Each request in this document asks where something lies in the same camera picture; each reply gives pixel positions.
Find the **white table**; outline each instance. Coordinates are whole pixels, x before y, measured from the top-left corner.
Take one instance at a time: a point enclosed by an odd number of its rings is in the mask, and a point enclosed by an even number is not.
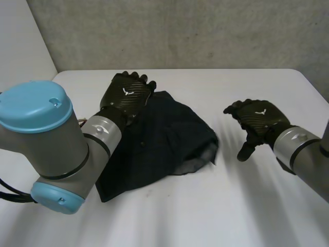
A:
[[[67,71],[62,85],[78,117],[91,117],[115,73]],[[0,246],[329,246],[329,204],[281,169],[268,146],[247,162],[236,154],[246,133],[223,109],[236,100],[267,99],[292,124],[322,136],[329,105],[290,69],[137,70],[158,91],[190,106],[221,141],[216,166],[167,177],[101,203],[95,188],[75,215],[0,200]],[[0,151],[0,175],[29,191],[38,175],[20,154]]]

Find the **robotic hand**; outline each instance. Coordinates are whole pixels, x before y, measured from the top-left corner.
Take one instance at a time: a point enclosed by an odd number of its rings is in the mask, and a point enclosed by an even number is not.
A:
[[[285,171],[299,176],[329,202],[329,125],[321,140],[291,125],[287,117],[266,100],[237,101],[224,113],[231,114],[247,131],[247,141],[237,155],[239,161],[246,161],[256,146],[269,144]]]
[[[64,214],[78,211],[124,128],[152,96],[156,83],[146,82],[136,72],[116,74],[100,111],[82,128],[54,82],[23,83],[0,94],[0,148],[23,154],[40,175],[31,190],[34,201]]]
[[[237,101],[226,108],[224,114],[231,114],[248,133],[247,141],[237,155],[242,162],[249,159],[256,146],[270,144],[273,149],[275,139],[272,136],[292,127],[286,116],[266,100]]]

